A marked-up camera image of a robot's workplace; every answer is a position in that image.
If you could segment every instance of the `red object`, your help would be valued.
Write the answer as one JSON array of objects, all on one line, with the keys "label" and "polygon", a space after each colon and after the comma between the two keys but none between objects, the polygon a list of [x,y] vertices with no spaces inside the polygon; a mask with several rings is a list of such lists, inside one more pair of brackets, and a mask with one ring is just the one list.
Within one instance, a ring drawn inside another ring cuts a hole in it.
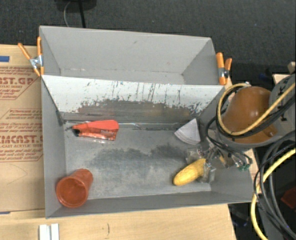
[{"label": "red object", "polygon": [[119,130],[119,124],[115,120],[102,120],[77,124],[72,129],[80,137],[114,141]]},{"label": "red object", "polygon": [[287,206],[289,206],[291,209],[296,208],[296,187],[287,190],[282,198],[281,201],[283,201]]},{"label": "red object", "polygon": [[93,180],[93,174],[87,169],[78,169],[70,176],[62,178],[56,186],[59,202],[68,208],[82,206],[88,199]]}]

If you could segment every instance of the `black cable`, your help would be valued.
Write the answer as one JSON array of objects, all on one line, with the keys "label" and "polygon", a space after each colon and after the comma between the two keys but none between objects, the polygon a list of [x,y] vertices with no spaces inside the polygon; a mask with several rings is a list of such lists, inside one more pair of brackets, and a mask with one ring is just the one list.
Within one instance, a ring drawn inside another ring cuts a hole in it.
[{"label": "black cable", "polygon": [[[294,143],[285,146],[282,149],[282,152],[281,153],[284,153],[286,150],[292,149],[294,146],[296,146]],[[270,166],[272,166],[273,163],[274,163],[274,161],[271,160],[269,162]],[[269,180],[270,199],[271,199],[271,202],[272,202],[272,206],[274,208],[274,211],[277,214],[277,216],[281,219],[281,221],[284,223],[284,225],[289,228],[289,225],[285,221],[284,216],[283,216],[283,214],[282,214],[282,212],[281,212],[281,210],[279,208],[278,202],[277,202],[277,198],[276,198],[276,195],[275,195],[275,189],[274,189],[274,175],[273,175],[273,173],[270,174],[268,180]]]},{"label": "black cable", "polygon": [[269,221],[275,226],[275,228],[283,235],[284,238],[289,239],[289,238],[293,238],[291,235],[289,235],[288,233],[286,233],[284,230],[282,230],[279,226],[279,223],[276,220],[276,215],[271,214],[269,211],[267,211],[267,209],[264,207],[264,202],[263,200],[259,197],[259,194],[257,192],[257,188],[256,188],[256,182],[257,182],[257,177],[260,173],[260,169],[264,168],[268,163],[273,163],[275,158],[280,156],[281,154],[283,154],[286,150],[288,150],[289,148],[293,147],[294,144],[289,144],[286,147],[284,147],[283,149],[279,150],[278,152],[274,153],[273,156],[271,156],[265,163],[261,164],[259,170],[257,171],[257,173],[254,176],[253,179],[253,188],[254,188],[254,194],[257,197],[258,200],[258,208],[260,208],[267,216],[267,218],[269,219]]},{"label": "black cable", "polygon": [[[281,144],[283,142],[285,142],[285,141],[288,141],[288,140],[292,139],[295,136],[296,136],[296,130],[293,130],[293,131],[289,132],[288,134],[286,134],[285,136],[283,136],[282,138],[280,138],[275,143],[273,143],[267,149],[267,151],[266,151],[266,153],[265,153],[265,155],[264,155],[264,157],[262,159],[260,168],[259,168],[259,170],[256,173],[255,178],[254,178],[254,190],[255,190],[254,192],[255,192],[255,194],[257,196],[257,199],[258,199],[259,203],[260,202],[262,203],[262,200],[264,200],[264,202],[265,202],[265,204],[267,206],[267,210],[269,211],[270,216],[273,217],[273,219],[277,223],[276,228],[278,228],[278,227],[282,228],[292,239],[296,239],[296,234],[289,228],[289,226],[286,223],[284,223],[285,220],[283,218],[280,219],[280,217],[275,213],[274,209],[270,205],[270,202],[268,200],[268,196],[267,196],[267,193],[266,193],[266,189],[265,189],[265,186],[264,186],[264,171],[265,171],[265,166],[270,161],[275,159],[275,157],[277,155],[280,155],[284,151],[284,149],[281,149],[281,150],[277,151],[277,149],[281,146]],[[257,190],[256,190],[256,183],[255,183],[259,173],[260,173],[260,181],[259,181],[259,183],[260,183],[260,187],[261,187],[262,198],[259,198],[259,195],[258,195]]]},{"label": "black cable", "polygon": [[263,121],[261,124],[259,124],[257,127],[255,127],[254,129],[242,134],[242,135],[232,135],[229,134],[227,132],[225,132],[222,128],[222,126],[219,124],[219,120],[218,120],[218,114],[216,114],[216,125],[217,128],[219,130],[219,132],[224,135],[227,138],[232,138],[234,139],[241,139],[241,138],[246,138],[249,136],[252,136],[254,134],[257,134],[259,132],[261,132],[262,130],[264,130],[265,128],[267,128],[268,126],[270,126],[271,124],[273,124],[281,115],[283,115],[294,103],[296,102],[296,95],[294,94],[284,105],[282,105],[276,112],[270,114],[267,116],[267,120]]},{"label": "black cable", "polygon": [[84,16],[84,9],[83,9],[82,0],[78,0],[78,5],[79,5],[79,11],[80,11],[82,27],[85,29],[86,28],[86,22],[85,22],[85,16]]},{"label": "black cable", "polygon": [[243,167],[246,167],[247,165],[250,165],[253,163],[253,160],[248,156],[246,155],[245,153],[243,152],[240,152],[239,150],[237,149],[234,149],[232,147],[229,147],[213,138],[210,137],[209,135],[209,129],[210,129],[210,126],[211,124],[215,121],[216,117],[214,116],[206,125],[205,127],[205,133],[206,133],[206,137],[209,139],[210,142],[212,142],[216,147],[218,147],[219,149],[222,149],[224,151],[226,151],[227,153],[231,154],[232,156],[235,156],[237,157],[240,161],[242,161],[242,164],[240,164],[241,166]]}]

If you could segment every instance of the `cardboard sheet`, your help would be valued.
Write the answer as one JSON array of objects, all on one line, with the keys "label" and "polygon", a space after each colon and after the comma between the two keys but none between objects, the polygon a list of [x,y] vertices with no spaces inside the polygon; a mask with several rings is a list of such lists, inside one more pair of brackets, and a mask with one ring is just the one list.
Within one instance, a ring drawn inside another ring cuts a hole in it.
[{"label": "cardboard sheet", "polygon": [[[41,80],[16,45],[0,54],[0,212],[45,207]],[[31,56],[36,48],[28,47]]]}]

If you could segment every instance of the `wooden table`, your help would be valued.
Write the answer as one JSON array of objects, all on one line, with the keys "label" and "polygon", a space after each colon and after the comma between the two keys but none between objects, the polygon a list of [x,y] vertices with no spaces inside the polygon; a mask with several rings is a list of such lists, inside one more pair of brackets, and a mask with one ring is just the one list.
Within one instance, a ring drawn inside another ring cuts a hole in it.
[{"label": "wooden table", "polygon": [[[27,46],[34,57],[37,49]],[[1,45],[0,56],[26,64],[16,45]],[[37,240],[42,224],[59,224],[60,240],[235,240],[227,204],[45,219],[45,210],[0,215],[0,240]]]}]

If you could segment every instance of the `metal clamp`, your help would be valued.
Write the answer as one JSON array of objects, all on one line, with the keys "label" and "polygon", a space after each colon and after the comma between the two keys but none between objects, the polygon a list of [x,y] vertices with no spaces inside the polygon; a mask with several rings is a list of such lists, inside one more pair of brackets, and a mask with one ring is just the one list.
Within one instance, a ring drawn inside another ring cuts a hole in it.
[{"label": "metal clamp", "polygon": [[21,49],[26,59],[29,60],[30,64],[33,67],[33,71],[37,74],[37,76],[40,77],[40,75],[43,75],[45,73],[45,69],[40,36],[37,38],[37,57],[31,57],[21,42],[18,43],[18,47]]},{"label": "metal clamp", "polygon": [[227,78],[229,77],[229,71],[232,65],[232,58],[226,59],[224,63],[224,56],[221,52],[216,54],[217,66],[218,66],[218,75],[219,75],[219,84],[225,86],[227,84]]}]

